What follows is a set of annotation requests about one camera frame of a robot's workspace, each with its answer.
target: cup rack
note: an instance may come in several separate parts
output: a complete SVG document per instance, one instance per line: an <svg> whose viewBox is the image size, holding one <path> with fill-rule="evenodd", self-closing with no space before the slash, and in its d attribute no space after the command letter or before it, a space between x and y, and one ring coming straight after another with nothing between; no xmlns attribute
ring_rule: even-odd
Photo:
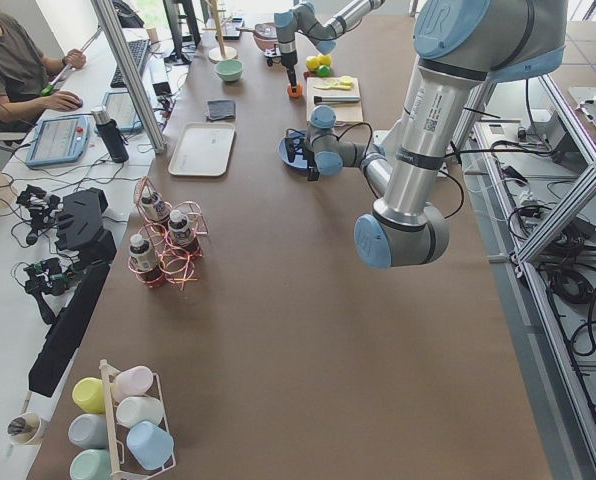
<svg viewBox="0 0 596 480"><path fill-rule="evenodd" d="M112 379L119 373L120 370L109 365L107 360L100 360L100 376L102 378L102 388L105 399L105 418L107 420L107 436L109 439L109 456L111 457L111 478L112 480L148 480L174 468L176 466L176 455L172 453L169 460L167 460L167 462L154 473L142 474L122 470L122 465L125 463L125 445L118 439L118 424L115 419L115 405L113 397L111 396ZM162 398L160 376L156 372L154 372L154 380L158 390L157 398L162 402L164 407L165 402ZM163 422L164 429L171 435L166 409L163 416Z"/></svg>

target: green bowl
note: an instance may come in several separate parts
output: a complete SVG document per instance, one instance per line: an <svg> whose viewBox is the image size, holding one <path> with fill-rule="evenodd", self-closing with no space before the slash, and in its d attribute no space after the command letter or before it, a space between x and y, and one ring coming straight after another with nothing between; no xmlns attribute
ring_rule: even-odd
<svg viewBox="0 0 596 480"><path fill-rule="evenodd" d="M215 67L216 75L224 82L235 82L242 75L242 62L240 60L223 60Z"/></svg>

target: tablet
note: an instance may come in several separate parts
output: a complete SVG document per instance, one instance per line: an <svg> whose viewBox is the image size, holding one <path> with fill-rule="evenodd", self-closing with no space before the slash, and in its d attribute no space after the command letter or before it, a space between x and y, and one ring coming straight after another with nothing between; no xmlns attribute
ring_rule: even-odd
<svg viewBox="0 0 596 480"><path fill-rule="evenodd" d="M72 163L85 151L89 122L84 115L41 120L25 164L28 167Z"/></svg>
<svg viewBox="0 0 596 480"><path fill-rule="evenodd" d="M129 92L107 92L102 104L122 133L137 133L142 130L142 122L136 113Z"/></svg>

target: wooden board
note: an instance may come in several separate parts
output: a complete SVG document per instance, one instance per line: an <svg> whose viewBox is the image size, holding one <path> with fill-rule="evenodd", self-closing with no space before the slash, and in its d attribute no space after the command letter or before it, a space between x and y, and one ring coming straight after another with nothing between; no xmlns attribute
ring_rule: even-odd
<svg viewBox="0 0 596 480"><path fill-rule="evenodd" d="M308 77L307 78L307 121L309 121L309 117L311 117L311 112L313 112L316 105L314 104L314 95L319 96L348 96L348 95L358 95L360 96L360 84L358 83L358 79L354 78L354 85L351 90L321 90L319 88L315 88L315 85L323 85L325 81L331 80L332 78L336 77L328 77L328 78L320 78L320 77ZM334 109L336 112L336 121L340 123L359 123L363 121L362 117L362 100L358 103L349 103L349 104L334 104L329 105L331 108Z"/></svg>

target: rectangular tray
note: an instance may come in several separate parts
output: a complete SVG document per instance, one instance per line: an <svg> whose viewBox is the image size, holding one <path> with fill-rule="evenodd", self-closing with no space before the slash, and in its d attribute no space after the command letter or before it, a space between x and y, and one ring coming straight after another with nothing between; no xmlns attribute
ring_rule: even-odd
<svg viewBox="0 0 596 480"><path fill-rule="evenodd" d="M231 123L192 122L183 127L169 173L175 176L219 177L227 171L236 127Z"/></svg>

